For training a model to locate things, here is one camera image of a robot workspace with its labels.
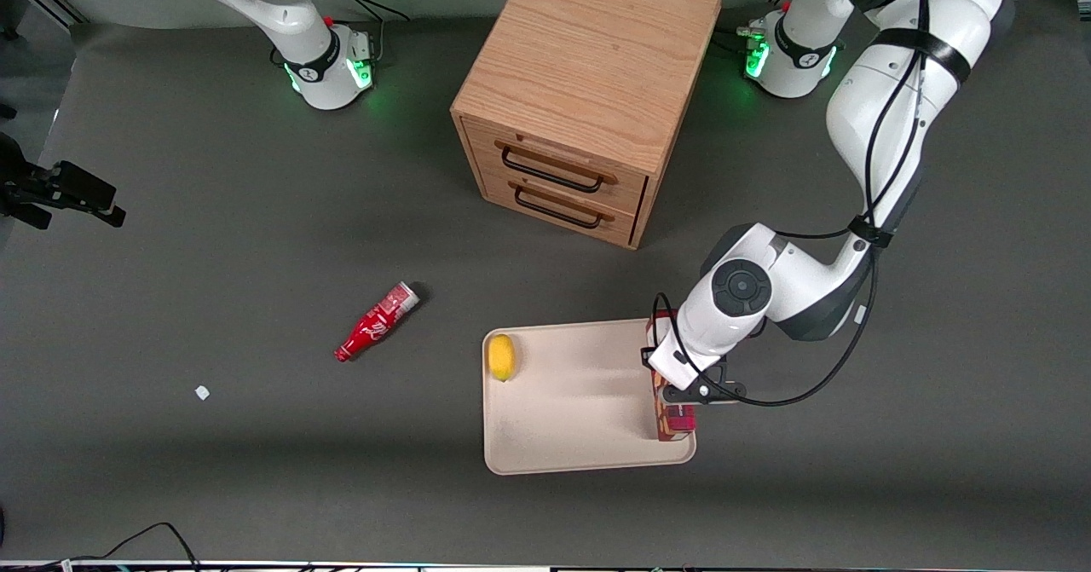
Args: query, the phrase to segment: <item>wooden drawer cabinet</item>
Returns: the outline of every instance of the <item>wooden drawer cabinet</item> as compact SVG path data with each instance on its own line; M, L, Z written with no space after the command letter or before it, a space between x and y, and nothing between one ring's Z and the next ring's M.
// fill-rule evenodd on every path
M720 0L507 0L451 112L488 201L635 249Z

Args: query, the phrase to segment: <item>gray table surface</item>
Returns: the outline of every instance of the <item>gray table surface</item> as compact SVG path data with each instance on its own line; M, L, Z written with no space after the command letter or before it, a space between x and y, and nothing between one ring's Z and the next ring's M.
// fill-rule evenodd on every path
M1072 0L1020 10L930 133L826 391L698 409L685 465L508 478L481 454L482 336L681 300L740 223L847 223L860 196L823 118L870 25L804 100L714 50L635 253L478 195L447 107L489 21L392 25L375 90L325 114L256 29L86 28L45 156L112 180L130 214L20 227L0 261L0 555L100 552L168 520L205 559L1091 567L1091 72ZM336 362L400 279L429 300ZM732 364L786 396L846 339L770 327ZM180 557L166 536L127 555Z

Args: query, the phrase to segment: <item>black metal handle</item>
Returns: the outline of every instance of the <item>black metal handle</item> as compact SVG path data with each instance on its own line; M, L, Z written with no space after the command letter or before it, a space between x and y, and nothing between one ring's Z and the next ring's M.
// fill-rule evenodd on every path
M599 176L599 179L596 180L594 184L589 184L589 187L588 184L580 184L579 182L573 182L573 180L561 178L561 176L553 176L552 174L547 174L544 171L540 171L532 167L527 167L526 165L519 165L515 162L508 160L507 155L509 155L511 153L512 148L508 146L504 146L503 151L500 153L500 159L504 162L504 167L507 167L508 169L514 169L516 171L521 171L523 174L529 174L535 178L541 178L542 180L553 182L554 184L561 184L566 189L572 189L574 191L579 191L579 192L597 192L602 187L602 181L606 180L603 176Z
M530 202L528 202L526 200L521 200L521 199L519 199L519 195L521 195L521 194L523 194L523 187L516 187L515 188L515 203L521 205L523 207L526 207L527 210L533 210L535 212L538 212L540 214L544 214L546 216L552 216L553 218L556 218L556 219L564 219L564 222L568 223L570 225L575 225L577 227L584 227L585 229L594 229L597 226L599 226L600 223L602 223L602 215L601 214L598 214L598 215L595 216L595 223L588 223L585 219L575 218L575 217L568 216L567 214L561 214L560 212L553 212L549 207L543 207L543 206L540 206L540 205L538 205L536 203L530 203Z

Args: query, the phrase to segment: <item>yellow lemon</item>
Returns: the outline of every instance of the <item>yellow lemon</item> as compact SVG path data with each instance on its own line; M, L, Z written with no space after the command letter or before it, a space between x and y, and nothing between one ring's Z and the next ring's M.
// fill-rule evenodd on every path
M515 376L515 345L504 334L489 341L489 371L501 382Z

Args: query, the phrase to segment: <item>beige tray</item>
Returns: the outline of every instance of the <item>beige tray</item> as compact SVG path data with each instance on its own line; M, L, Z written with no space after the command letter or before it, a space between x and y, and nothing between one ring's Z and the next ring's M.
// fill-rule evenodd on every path
M503 476L685 463L696 433L656 438L651 376L640 365L646 319L501 329L481 348L484 463ZM507 334L515 376L485 362L489 339Z

